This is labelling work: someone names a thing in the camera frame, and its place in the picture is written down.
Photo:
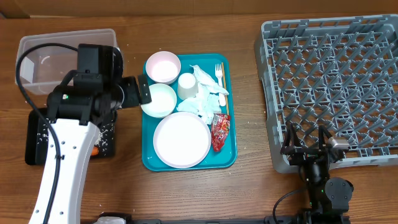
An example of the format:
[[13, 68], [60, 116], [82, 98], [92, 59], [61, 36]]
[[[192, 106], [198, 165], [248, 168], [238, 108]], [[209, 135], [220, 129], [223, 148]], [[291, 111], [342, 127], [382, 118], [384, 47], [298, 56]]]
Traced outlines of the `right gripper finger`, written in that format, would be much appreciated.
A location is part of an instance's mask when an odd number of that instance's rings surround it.
[[302, 149], [297, 131], [292, 123], [287, 123], [287, 131], [281, 147], [281, 152], [299, 152]]
[[318, 127], [318, 145], [319, 145], [319, 149], [325, 149], [327, 147], [330, 147], [331, 144], [329, 143], [329, 139], [332, 138], [332, 137], [333, 136], [327, 130], [327, 128], [324, 125], [320, 125]]

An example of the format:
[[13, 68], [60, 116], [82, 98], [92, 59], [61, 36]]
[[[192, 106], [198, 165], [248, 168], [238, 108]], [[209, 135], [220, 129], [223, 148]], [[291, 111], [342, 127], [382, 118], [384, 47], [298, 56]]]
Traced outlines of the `white bowl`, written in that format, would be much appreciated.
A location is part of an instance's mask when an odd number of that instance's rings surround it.
[[163, 83], [149, 86], [152, 101], [141, 105], [145, 114], [154, 118], [164, 118], [171, 114], [177, 104], [177, 95], [174, 89]]

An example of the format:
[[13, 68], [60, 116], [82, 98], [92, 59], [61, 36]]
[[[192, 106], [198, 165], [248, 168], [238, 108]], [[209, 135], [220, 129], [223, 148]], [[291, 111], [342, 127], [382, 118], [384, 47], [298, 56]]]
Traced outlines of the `pink bowl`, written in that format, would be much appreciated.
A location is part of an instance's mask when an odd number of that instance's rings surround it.
[[179, 76], [181, 61], [172, 52], [160, 51], [152, 54], [145, 65], [146, 74], [156, 83], [171, 84]]

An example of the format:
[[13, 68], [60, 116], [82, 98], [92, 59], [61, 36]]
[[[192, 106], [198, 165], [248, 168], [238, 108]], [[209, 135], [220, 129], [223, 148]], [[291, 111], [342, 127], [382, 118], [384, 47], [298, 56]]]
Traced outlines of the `white round plate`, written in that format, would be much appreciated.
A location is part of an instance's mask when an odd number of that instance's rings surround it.
[[191, 168], [209, 153], [210, 129], [194, 114], [172, 113], [157, 125], [152, 142], [164, 164], [176, 169]]

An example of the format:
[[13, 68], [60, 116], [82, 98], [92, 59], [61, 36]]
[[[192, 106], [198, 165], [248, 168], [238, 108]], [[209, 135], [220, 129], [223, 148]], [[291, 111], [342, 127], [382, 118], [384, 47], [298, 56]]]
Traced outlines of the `orange carrot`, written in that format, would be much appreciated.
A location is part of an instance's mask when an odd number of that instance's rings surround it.
[[94, 146], [93, 150], [91, 152], [91, 156], [97, 156], [99, 154], [99, 152], [100, 151], [99, 151], [98, 147]]

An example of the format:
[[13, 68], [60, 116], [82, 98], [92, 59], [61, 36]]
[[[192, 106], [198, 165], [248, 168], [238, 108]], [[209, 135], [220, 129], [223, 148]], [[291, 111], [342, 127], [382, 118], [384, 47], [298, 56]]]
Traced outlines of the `red snack wrapper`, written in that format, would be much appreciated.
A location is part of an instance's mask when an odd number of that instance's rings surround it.
[[230, 129], [230, 115], [215, 113], [211, 123], [211, 143], [215, 152], [220, 152]]

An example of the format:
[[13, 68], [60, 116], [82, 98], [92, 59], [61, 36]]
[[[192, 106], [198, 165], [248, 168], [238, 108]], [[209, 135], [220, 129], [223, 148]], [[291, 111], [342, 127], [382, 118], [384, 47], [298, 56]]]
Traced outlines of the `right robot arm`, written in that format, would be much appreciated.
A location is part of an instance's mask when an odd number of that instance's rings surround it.
[[[288, 124], [280, 153], [287, 155], [289, 164], [298, 167], [298, 174], [305, 186], [283, 195], [274, 204], [272, 216], [275, 223], [349, 223], [344, 216], [353, 196], [353, 184], [340, 177], [330, 177], [330, 164], [342, 159], [349, 143], [337, 138], [323, 125], [318, 127], [318, 142], [310, 147], [302, 146], [293, 124]], [[310, 208], [302, 209], [294, 217], [278, 218], [276, 208], [283, 199], [308, 192]]]

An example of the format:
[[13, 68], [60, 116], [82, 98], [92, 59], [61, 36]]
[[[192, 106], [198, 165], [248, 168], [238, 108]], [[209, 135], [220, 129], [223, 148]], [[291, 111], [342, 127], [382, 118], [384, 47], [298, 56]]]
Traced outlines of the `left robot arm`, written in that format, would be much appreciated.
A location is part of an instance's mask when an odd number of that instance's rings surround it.
[[18, 86], [49, 132], [30, 223], [79, 223], [88, 163], [104, 119], [152, 101], [145, 75], [123, 77], [123, 56], [116, 47], [80, 44], [74, 51], [77, 68], [48, 95], [46, 114]]

